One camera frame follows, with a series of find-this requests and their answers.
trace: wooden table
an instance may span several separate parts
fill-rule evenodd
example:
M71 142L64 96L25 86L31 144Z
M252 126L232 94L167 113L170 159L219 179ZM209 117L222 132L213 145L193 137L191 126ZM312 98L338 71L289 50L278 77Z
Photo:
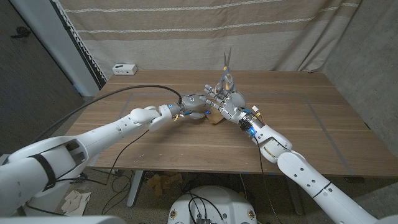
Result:
M158 84L181 94L215 86L221 71L138 71L113 76L98 96L131 85ZM235 85L247 107L256 105L266 123L283 134L321 174L326 176L397 177L397 159L322 73L234 72ZM67 135L81 134L111 123L134 108L175 103L173 93L142 88L101 100L81 114ZM110 168L120 150L137 136L103 151L89 164ZM281 174L263 158L264 172ZM261 173L259 151L237 124L179 118L148 132L119 158L115 168L193 172Z

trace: yellow object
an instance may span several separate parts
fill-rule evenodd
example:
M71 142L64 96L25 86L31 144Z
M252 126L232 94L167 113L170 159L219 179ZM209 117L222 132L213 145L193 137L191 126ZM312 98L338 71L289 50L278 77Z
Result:
M177 175L174 175L172 177L169 177L168 181L170 183L178 181L180 184L182 184L182 175L181 174L177 174Z
M210 114L206 114L206 117L209 119L211 124L217 124L224 118L220 111L214 107L210 107L209 111Z
M155 176L153 176L153 178L149 179L147 181L147 184L150 188L153 188L156 186L157 183L160 183L160 176L158 174L155 174Z
M160 176L160 186L162 189L170 189L170 182L168 181L169 177L167 175Z
M162 194L163 194L163 190L162 190L162 188L160 187L160 182L158 182L158 183L155 185L155 195L158 196L158 197L161 197Z

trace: curtain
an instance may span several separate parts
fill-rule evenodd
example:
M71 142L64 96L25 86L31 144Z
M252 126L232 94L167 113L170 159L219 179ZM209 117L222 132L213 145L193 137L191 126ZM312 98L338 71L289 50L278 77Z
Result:
M107 77L140 70L314 71L361 0L61 0Z

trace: black cable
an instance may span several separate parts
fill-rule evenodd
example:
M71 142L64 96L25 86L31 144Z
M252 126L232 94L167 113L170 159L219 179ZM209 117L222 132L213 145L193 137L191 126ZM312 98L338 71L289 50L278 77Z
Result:
M55 182L61 182L61 181L66 181L66 180L83 180L83 181L90 181L90 182L94 182L97 184L101 184L101 185L106 185L105 183L102 183L100 181L97 180L91 180L91 179L82 179L82 178L66 178L66 179L60 179L60 180L56 180Z
M59 214L59 213L56 213L56 212L50 212L50 211L46 211L46 210L42 210L42 209L39 209L39 208L30 206L28 202L26 202L26 207L31 208L31 209L36 210L36 211L39 211L39 212L48 213L48 214L51 214L51 215L60 215L60 216L64 216L64 215Z
M199 197L199 196L197 196L197 195L195 195L195 194L192 194L191 191L189 191L189 194L188 194L188 193L185 193L185 194L186 194L186 195L191 195L191 197L192 197L192 195L195 196L195 197ZM203 204L203 207L205 208L205 218L207 218L206 205L205 205L204 201L203 201L201 198L199 198L199 199L201 200L201 202L202 202L202 204Z
M266 178L264 177L264 169L262 168L262 160L261 160L262 155L261 155L261 149L260 149L259 141L257 141L256 138L254 138L254 139L256 140L256 142L257 142L257 147L259 148L262 181L263 181L264 187L265 187L265 189L266 189L266 195L267 195L269 204L271 205L272 211L274 212L274 215L275 215L276 219L278 220L279 223L282 224L282 222L280 221L278 215L277 215L276 212L275 212L274 206L272 205L272 202L271 202L271 198L269 197L269 194L268 194L268 188L267 188L267 184L266 184Z
M199 211L199 208L198 208L198 205L197 205L196 201L194 200L193 203L195 203L195 206L197 207L199 216L201 217L201 213L200 213L200 211Z
M59 119L58 121L56 121L55 123L53 123L53 125L51 125L49 128L47 128L46 130L42 131L42 132L31 142L31 144L37 142L41 137L43 137L43 135L44 135L45 133L47 133L48 131L50 131L52 128L56 127L56 125L58 125L58 124L61 123L62 121L65 121L66 119L68 119L70 116L72 116L73 114L75 114L77 111L80 111L81 109L86 108L87 106L89 106L89 105L91 105L91 104L93 104L93 103L95 103L95 102L97 102L97 101L99 101L99 100L102 100L103 98L106 98L106 97L108 97L108 96L111 96L111 95L113 95L113 94L120 93L120 92L126 91L126 90L132 90L132 89L135 89L135 88L152 88L152 87L153 87L153 88L163 88L163 89L165 89L165 90L169 90L169 91L175 93L175 94L178 96L178 103L179 103L179 104L182 103L182 97L181 97L181 95L180 95L177 91L175 91L175 90L173 90L173 89L171 89L171 88L169 88L169 87L162 86L162 85L136 85L136 86L129 86L129 87L121 88L121 89L115 90L115 91L113 91L113 92L111 92L111 93L105 94L105 95L103 95L103 96L101 96L101 97L98 97L97 99L95 99L95 100L93 100L93 101L91 101L91 102L89 102L89 103L85 103L84 105L79 106L77 109L73 110L72 112L70 112L70 113L68 113L67 115L65 115L63 118L61 118L61 119Z
M141 137L143 137L148 131L149 131L149 129L148 129L146 132L144 132L144 134L141 134L138 138L136 138L135 140L133 140L132 142L130 142L126 147L124 147L124 149L122 149L122 151L119 152L119 155L118 155L117 158L114 160L114 163L113 163L113 165L112 165L111 171L113 170L114 166L116 165L116 162L118 161L119 156L122 154L122 152L123 152L124 150L126 150L127 147L129 147L132 143L134 143L135 141L137 141L138 139L140 139ZM111 176L111 172L109 172L108 178L106 179L106 182L107 182L107 183L108 183L108 180L109 180L109 177L110 177L110 176Z
M123 193L123 192L125 192L125 191L127 191L128 189L131 188L131 178L132 178L132 174L133 174L133 172L131 171L130 177L128 177L128 176L126 176L126 175L121 175L120 177L117 177L117 178L115 178L115 179L113 180L113 182L112 182L112 190L113 190L114 192L116 192L116 194L113 195L113 197L111 197L111 199L109 199L109 200L106 202L106 204L105 204L105 206L104 206L104 209L102 209L101 215L105 215L108 211L110 211L113 207L115 207L115 206L118 205L120 202L122 202L122 201L129 195L129 194L127 193L120 201L118 201L117 203L115 203L114 205L112 205L110 208L108 208L107 211L105 211L106 206L112 201L112 199L114 199L114 198L115 198L116 196L118 196L119 194L121 194L121 193ZM121 189L121 190L115 190L115 189L113 188L113 183L114 183L116 180L120 179L121 177L127 177L127 178L129 179L129 182L123 187L123 189Z
M192 198L192 199L188 202L189 214L191 215L191 219L192 219L192 221L194 222L194 224L197 224L197 223L196 223L196 222L194 221L194 219L193 219L193 215L192 215L192 211L191 211L191 202L192 202L192 200L194 200L194 199L196 199L196 198L203 199L203 200L207 201L208 203L210 203L210 205L212 205L212 206L216 209L216 211L217 211L218 214L220 215L221 221L223 221L223 223L224 223L223 216L221 215L221 212L218 210L218 208L216 207L216 205L214 205L211 201L209 201L209 200L207 200L207 199L205 199L205 198L203 198L203 197L194 197L194 198Z

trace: white robot body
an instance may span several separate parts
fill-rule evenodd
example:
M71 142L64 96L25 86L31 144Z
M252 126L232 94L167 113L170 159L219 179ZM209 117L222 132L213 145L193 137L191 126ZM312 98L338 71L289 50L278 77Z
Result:
M189 201L195 196L199 196L211 201L215 207L220 211L221 216L225 217L224 223L257 223L256 215L253 206L240 194L231 189L220 186L202 186L191 190L192 196L187 194L182 195L172 205L169 213L168 224L192 223L192 218L188 209ZM205 208L200 199L194 199L196 205L201 213L201 218L205 219ZM219 213L207 201L203 200L206 211L207 219L210 223L223 223ZM192 215L195 221L198 218L198 209L193 201L190 204Z

